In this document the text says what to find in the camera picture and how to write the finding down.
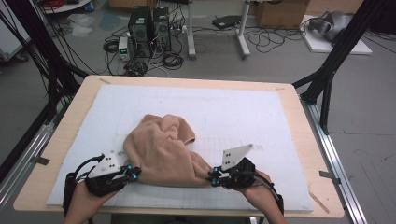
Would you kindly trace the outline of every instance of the wooden table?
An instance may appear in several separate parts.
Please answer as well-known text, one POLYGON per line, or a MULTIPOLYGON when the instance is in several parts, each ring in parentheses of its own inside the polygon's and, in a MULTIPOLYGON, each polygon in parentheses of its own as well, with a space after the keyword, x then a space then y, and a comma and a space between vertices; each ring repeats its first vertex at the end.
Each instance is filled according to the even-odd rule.
MULTIPOLYGON (((321 156, 315 136, 310 128, 299 97, 290 84, 219 81, 199 79, 175 79, 154 77, 107 77, 89 76, 82 83, 75 99, 67 109, 56 132, 50 139, 42 157, 49 159, 48 165, 37 164, 21 190, 14 208, 19 211, 63 211, 60 205, 47 205, 69 148, 72 146, 79 127, 90 110, 96 93, 102 85, 119 84, 135 86, 213 88, 250 91, 276 91, 281 99, 292 139, 302 165, 309 193, 313 200, 312 213, 287 213, 286 217, 332 217, 344 215, 343 206, 332 181, 319 176, 319 171, 328 169, 321 156)), ((260 217, 258 211, 187 210, 159 208, 103 207, 100 212, 113 214, 155 214, 186 216, 240 216, 260 217)))

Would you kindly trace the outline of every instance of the box on floor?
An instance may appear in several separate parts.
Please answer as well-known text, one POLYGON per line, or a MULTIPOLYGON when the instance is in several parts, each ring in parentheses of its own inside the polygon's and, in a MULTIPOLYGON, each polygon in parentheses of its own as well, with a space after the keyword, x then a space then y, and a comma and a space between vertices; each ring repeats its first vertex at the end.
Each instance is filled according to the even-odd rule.
POLYGON ((135 6, 155 7, 157 0, 109 0, 110 7, 115 8, 134 8, 135 6))
POLYGON ((279 4, 259 3, 256 22, 260 27, 298 29, 310 0, 284 0, 279 4))
POLYGON ((311 0, 306 15, 321 16, 326 11, 356 13, 363 0, 311 0))

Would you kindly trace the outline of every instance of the black metal frame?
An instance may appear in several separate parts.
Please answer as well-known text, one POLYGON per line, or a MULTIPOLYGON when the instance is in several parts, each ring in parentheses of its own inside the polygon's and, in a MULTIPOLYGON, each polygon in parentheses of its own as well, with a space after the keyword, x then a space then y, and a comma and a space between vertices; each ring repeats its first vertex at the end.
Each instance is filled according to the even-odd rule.
POLYGON ((308 77, 304 77, 292 85, 294 88, 302 87, 311 82, 306 92, 300 95, 302 101, 315 104, 323 92, 322 106, 320 111, 320 126, 326 134, 328 130, 328 118, 330 98, 332 94, 332 80, 338 68, 353 50, 355 45, 364 35, 367 28, 375 17, 381 12, 386 3, 392 0, 365 0, 353 17, 352 21, 337 40, 329 56, 318 71, 308 77))
MULTIPOLYGON (((60 99, 66 95, 73 96, 76 94, 79 84, 76 82, 74 75, 83 78, 88 75, 86 72, 80 70, 63 58, 61 52, 50 37, 43 21, 38 16, 29 0, 6 0, 6 2, 15 17, 18 18, 26 33, 37 46, 37 51, 45 60, 43 63, 36 60, 34 61, 40 73, 48 79, 47 93, 49 101, 19 143, 12 149, 11 153, 0 165, 0 183, 7 177, 8 172, 25 151, 38 129, 43 124, 50 123, 57 115, 56 107, 60 99)), ((17 31, 14 31, 13 27, 7 24, 1 15, 0 19, 10 32, 20 40, 26 51, 34 59, 36 55, 31 49, 31 46, 26 43, 24 38, 21 37, 17 31)))

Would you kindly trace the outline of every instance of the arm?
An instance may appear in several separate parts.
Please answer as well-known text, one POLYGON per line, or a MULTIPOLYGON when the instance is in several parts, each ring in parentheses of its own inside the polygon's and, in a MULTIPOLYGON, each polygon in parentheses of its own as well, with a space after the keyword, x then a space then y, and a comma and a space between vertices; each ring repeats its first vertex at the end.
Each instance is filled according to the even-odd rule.
MULTIPOLYGON (((261 171, 257 172, 271 182, 269 175, 261 171)), ((258 181, 254 182, 252 187, 239 189, 238 191, 247 198, 247 201, 250 202, 251 205, 263 212, 271 224, 287 223, 277 207, 276 200, 271 191, 258 181)))
POLYGON ((99 208, 110 198, 116 195, 111 192, 103 197, 97 197, 88 192, 85 182, 79 183, 73 193, 69 211, 64 219, 64 224, 81 224, 95 215, 99 208))

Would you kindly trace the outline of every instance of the beige cloth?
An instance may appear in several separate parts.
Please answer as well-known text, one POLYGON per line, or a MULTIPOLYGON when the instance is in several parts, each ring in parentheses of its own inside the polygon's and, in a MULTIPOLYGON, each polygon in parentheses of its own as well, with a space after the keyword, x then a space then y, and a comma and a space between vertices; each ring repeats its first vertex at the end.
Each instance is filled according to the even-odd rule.
POLYGON ((132 166, 142 169, 142 183, 171 186, 210 186, 206 180, 212 168, 185 144, 195 133, 181 117, 146 115, 126 137, 123 148, 132 166))

